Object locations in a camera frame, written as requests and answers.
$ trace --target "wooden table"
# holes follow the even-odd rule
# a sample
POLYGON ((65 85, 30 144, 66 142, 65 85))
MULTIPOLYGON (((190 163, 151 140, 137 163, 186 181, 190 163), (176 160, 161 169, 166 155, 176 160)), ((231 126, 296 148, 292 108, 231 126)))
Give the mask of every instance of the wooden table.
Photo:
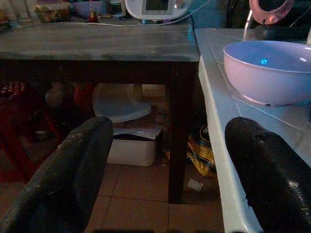
POLYGON ((54 23, 0 34, 0 79, 165 84, 171 89, 169 203, 180 203, 199 51, 188 24, 54 23))

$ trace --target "gray tabletop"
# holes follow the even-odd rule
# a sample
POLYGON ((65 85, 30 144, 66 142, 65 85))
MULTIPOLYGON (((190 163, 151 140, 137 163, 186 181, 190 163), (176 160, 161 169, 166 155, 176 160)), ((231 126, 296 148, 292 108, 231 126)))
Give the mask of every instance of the gray tabletop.
POLYGON ((51 23, 0 33, 0 59, 198 62, 187 23, 111 27, 51 23))

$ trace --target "white electronic device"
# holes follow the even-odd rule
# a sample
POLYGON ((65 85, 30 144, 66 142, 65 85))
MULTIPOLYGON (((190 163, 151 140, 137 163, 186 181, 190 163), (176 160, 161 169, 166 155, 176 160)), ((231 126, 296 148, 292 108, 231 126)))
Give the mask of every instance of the white electronic device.
POLYGON ((171 20, 184 15, 192 0, 125 0, 125 6, 134 18, 171 20))

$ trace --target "pink ring light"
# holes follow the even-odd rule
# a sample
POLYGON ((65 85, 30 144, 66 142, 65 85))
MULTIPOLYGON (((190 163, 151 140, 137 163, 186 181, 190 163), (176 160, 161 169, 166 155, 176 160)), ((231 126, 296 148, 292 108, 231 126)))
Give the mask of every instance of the pink ring light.
POLYGON ((295 0, 286 0, 283 5, 272 11, 264 11, 259 5, 259 0, 249 0, 249 6, 253 11, 253 18, 261 24, 270 25, 283 19, 293 7, 295 0))

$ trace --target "bowl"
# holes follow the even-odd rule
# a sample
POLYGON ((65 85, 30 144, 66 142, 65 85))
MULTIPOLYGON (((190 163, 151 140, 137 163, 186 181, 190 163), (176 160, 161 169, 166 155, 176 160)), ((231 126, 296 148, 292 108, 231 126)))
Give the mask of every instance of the bowl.
POLYGON ((224 48, 231 84, 259 104, 311 99, 311 46, 281 41, 243 41, 224 48))
MULTIPOLYGON (((82 17, 89 18, 90 16, 90 2, 89 1, 79 1, 73 4, 74 10, 82 17)), ((102 13, 103 2, 102 1, 93 1, 92 10, 96 12, 97 15, 102 13)))

